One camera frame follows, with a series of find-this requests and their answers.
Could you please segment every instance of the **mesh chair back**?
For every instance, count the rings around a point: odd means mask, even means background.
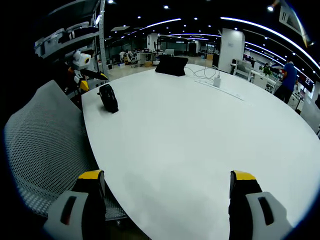
[[[55,81],[40,87],[4,128],[6,155],[26,206],[47,217],[48,207],[71,190],[83,172],[99,169],[82,112]],[[106,199],[108,218],[126,216]]]

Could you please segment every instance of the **cable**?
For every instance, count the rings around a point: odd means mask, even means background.
[[[208,77],[207,75],[206,75],[206,69],[207,69],[207,66],[204,66],[204,69],[200,69],[200,70],[197,70],[197,71],[193,71],[191,68],[189,68],[189,67],[184,67],[185,69],[189,69],[191,72],[193,72],[193,75],[195,76],[195,77],[197,77],[197,78],[200,78],[200,79],[207,79],[207,80],[211,80],[212,82],[214,81],[212,78],[216,75],[216,73],[217,73],[217,71],[216,70],[214,70],[214,74],[212,75],[212,76],[210,76],[210,77]],[[196,73],[198,73],[198,72],[201,72],[201,71],[203,71],[203,73],[204,73],[204,76],[199,76],[199,75],[197,75]]]

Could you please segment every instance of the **desk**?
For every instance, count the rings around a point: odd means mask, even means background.
[[[147,55],[150,54],[150,61],[153,62],[156,59],[157,52],[138,52],[137,53],[137,60],[138,64],[143,65],[146,62]]]
[[[260,87],[262,89],[266,89],[267,85],[269,85],[272,88],[271,93],[272,94],[275,93],[276,84],[277,84],[276,81],[270,79],[265,74],[258,72],[258,71],[255,71],[253,69],[251,70],[251,73],[256,75],[253,79],[253,84],[257,85],[258,87]]]
[[[243,100],[185,73],[152,69],[109,82],[115,114],[105,111],[98,87],[82,95],[94,157],[119,204],[152,240],[227,240],[230,171],[239,170],[253,174],[295,226],[319,187],[314,131],[284,102],[241,78],[220,72],[221,88]]]

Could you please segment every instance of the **box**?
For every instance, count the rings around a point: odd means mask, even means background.
[[[146,61],[146,62],[144,63],[144,66],[145,66],[145,67],[152,67],[152,61]]]

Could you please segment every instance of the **person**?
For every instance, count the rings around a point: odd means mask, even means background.
[[[297,70],[294,63],[288,58],[284,66],[284,75],[282,78],[282,85],[275,91],[274,95],[288,104],[291,94],[294,91],[295,84],[298,84]]]

